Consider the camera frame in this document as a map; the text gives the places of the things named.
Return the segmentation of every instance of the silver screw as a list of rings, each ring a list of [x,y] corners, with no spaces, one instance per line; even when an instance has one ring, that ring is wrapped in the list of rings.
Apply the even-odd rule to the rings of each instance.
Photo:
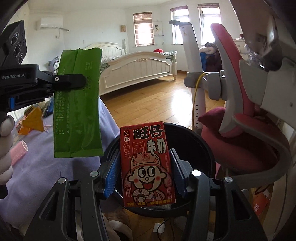
[[[98,173],[97,171],[92,171],[92,172],[90,173],[90,176],[91,176],[91,177],[96,177],[97,175],[99,175],[99,173]]]
[[[61,177],[58,181],[59,184],[63,184],[66,182],[66,179],[64,177]]]
[[[199,177],[202,174],[199,170],[193,170],[191,173],[196,177]]]
[[[232,183],[233,179],[231,177],[226,177],[224,178],[224,180],[227,182],[227,183]]]

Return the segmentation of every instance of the air conditioner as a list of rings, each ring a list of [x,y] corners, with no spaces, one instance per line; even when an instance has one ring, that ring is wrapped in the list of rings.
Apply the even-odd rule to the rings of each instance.
[[[37,30],[41,29],[51,29],[51,28],[63,28],[63,18],[62,17],[46,17],[41,18],[37,21]]]

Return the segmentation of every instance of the green plastic package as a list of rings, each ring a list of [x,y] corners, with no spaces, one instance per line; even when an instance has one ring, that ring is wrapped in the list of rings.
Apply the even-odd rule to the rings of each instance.
[[[83,74],[81,90],[54,94],[54,157],[102,156],[99,77],[102,50],[64,50],[58,74]]]

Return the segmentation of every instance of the black trash can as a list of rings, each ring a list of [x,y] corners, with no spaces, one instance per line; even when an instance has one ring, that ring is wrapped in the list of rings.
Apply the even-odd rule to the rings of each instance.
[[[200,170],[208,177],[215,177],[216,165],[214,155],[207,143],[193,131],[183,126],[164,123],[168,149],[175,148],[181,160],[188,161],[193,169]],[[120,138],[117,137],[108,146],[101,161],[111,159],[116,149],[120,149]],[[113,196],[123,206],[121,175],[118,176]],[[183,199],[176,189],[176,203],[170,209],[153,209],[153,207],[126,208],[129,211],[145,217],[166,218],[184,215],[190,208],[191,197]]]

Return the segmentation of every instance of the bed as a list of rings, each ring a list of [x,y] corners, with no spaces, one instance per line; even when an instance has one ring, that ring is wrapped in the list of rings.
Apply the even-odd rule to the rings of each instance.
[[[107,61],[108,68],[101,72],[99,95],[118,90],[140,82],[172,75],[176,80],[176,54],[168,56],[156,52],[126,51],[117,43],[99,42],[84,49],[101,48],[102,59],[114,58]]]

